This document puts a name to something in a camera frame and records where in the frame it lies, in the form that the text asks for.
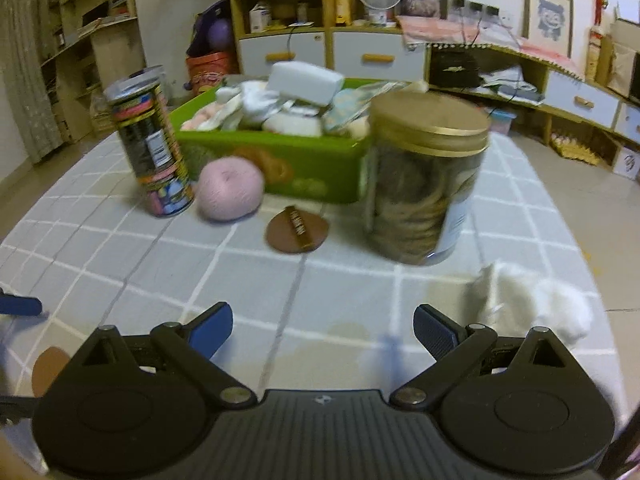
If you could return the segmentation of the white sock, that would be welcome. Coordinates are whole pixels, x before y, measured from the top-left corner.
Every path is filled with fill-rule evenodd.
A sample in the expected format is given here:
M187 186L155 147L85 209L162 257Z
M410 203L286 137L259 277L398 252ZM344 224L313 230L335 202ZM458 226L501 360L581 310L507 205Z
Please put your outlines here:
M500 260L480 270L466 304L473 322L502 336L521 337L544 326L573 347L593 326L592 309L577 287Z

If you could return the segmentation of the white foam block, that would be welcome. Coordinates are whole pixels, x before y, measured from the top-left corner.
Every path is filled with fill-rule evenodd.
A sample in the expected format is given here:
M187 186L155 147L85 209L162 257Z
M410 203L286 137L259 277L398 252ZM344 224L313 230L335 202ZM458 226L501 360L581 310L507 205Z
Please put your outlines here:
M284 98L328 106L341 91L345 77L334 70L299 61L277 62L272 66L267 89Z

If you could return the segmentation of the grey checked table mat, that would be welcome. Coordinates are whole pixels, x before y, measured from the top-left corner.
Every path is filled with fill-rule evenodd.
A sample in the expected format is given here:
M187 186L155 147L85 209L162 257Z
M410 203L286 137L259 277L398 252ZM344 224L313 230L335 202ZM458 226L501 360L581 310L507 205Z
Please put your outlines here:
M460 324L473 317L469 287L480 270L513 262L577 287L593 324L574 356L626 415L620 362L597 285L582 252L526 155L497 134L480 168L454 252L434 266L406 266L368 245L357 206L308 203L330 232L309 255L266 243L285 207L268 196L232 224L195 209L148 214L122 144L110 136L45 192L1 244L1 285L37 297L43 315L1 321L1 388L29 393L35 360L76 351L104 323L141 334L188 322L218 301L234 313L231 339L216 354L255 391L267 388L390 391L432 362L412 332L427 302Z

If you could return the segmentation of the brown round coaster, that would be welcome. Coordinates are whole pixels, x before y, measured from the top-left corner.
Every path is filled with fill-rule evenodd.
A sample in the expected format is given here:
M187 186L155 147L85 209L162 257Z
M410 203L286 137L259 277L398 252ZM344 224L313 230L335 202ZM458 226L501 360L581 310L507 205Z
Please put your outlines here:
M284 254L314 252L326 241L329 229L329 222L318 214L290 205L269 221L265 240Z

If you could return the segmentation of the pink yarn ball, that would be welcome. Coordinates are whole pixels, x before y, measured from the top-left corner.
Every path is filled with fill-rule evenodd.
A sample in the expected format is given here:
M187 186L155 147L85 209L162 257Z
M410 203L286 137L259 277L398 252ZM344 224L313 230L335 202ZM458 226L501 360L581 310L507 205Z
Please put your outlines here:
M195 199L205 219L229 222L252 214L264 192L265 178L258 167L245 158L229 156L203 167Z

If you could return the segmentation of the glass jar gold lid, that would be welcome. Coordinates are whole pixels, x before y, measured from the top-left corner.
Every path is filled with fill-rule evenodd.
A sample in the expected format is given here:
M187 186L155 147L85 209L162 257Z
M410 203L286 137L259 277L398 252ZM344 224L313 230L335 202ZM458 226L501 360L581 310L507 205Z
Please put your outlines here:
M395 261L449 256L489 146L488 115L446 93L388 92L371 101L364 230Z

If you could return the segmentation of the green plastic bin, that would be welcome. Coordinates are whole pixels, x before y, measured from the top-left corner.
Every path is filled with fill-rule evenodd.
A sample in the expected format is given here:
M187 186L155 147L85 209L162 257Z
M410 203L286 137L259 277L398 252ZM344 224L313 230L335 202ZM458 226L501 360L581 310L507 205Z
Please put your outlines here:
M265 193L331 204L355 203L366 186L369 151L368 113L348 125L344 136L323 133L321 117L329 107L288 99L285 106L259 129L181 131L181 125L202 107L215 102L221 87L244 81L229 79L173 110L176 139L195 186L203 167L229 156L245 158L265 178ZM346 79L342 88L373 84L373 80Z

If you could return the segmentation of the clear storage box blue lid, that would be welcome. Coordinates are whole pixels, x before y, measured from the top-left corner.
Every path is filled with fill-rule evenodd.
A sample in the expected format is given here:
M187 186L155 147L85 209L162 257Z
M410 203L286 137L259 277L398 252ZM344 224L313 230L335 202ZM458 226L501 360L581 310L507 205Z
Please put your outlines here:
M488 108L487 113L490 119L490 130L505 136L510 134L514 119L518 117L517 114L510 112L510 110L503 110L502 108Z

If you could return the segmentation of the black snack can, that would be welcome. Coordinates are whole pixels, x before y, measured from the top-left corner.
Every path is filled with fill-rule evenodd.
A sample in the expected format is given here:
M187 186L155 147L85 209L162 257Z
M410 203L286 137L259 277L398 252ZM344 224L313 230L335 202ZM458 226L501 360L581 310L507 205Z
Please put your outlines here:
M139 70L105 89L111 118L151 214L169 217L194 199L160 76Z

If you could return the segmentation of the white cloth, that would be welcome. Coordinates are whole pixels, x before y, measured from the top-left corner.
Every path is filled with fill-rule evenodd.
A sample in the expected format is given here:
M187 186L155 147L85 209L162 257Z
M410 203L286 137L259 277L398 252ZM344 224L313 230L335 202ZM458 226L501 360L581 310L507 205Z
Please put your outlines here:
M221 87L216 92L213 128L219 130L259 129L280 112L288 99L267 88L262 80L249 80L236 86Z

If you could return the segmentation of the left wooden bookshelf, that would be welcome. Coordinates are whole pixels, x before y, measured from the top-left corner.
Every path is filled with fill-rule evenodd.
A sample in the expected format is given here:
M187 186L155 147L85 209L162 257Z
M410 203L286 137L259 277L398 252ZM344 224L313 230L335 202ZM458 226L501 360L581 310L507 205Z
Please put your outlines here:
M52 113L65 142L102 128L100 93L146 66L136 0L44 0L43 55Z

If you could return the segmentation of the black bag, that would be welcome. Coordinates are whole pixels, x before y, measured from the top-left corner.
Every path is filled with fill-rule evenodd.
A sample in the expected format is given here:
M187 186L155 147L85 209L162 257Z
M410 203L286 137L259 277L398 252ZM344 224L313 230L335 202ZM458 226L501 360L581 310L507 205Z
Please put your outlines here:
M439 88L476 88L480 68L472 54L465 50L435 49L431 54L428 82Z

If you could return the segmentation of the purple ball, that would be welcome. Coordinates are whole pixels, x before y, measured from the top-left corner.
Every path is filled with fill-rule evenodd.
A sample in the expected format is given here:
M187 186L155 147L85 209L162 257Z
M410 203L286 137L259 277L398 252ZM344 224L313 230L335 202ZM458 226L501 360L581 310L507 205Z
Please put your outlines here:
M226 18L217 18L207 29L206 39L213 52L230 51L234 47L231 23Z

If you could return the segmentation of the framed cartoon picture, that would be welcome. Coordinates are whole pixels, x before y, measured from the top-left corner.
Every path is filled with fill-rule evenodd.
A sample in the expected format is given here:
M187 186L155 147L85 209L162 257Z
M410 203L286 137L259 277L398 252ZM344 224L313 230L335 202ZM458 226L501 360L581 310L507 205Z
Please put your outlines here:
M523 37L569 58L573 51L574 0L524 0Z

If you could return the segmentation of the wooden shelf cabinet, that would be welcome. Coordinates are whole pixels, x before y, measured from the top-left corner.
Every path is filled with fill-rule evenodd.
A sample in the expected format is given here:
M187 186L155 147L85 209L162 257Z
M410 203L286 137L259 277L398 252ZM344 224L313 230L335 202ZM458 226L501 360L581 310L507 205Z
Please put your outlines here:
M266 76L273 64L334 62L335 0L230 0L240 73Z

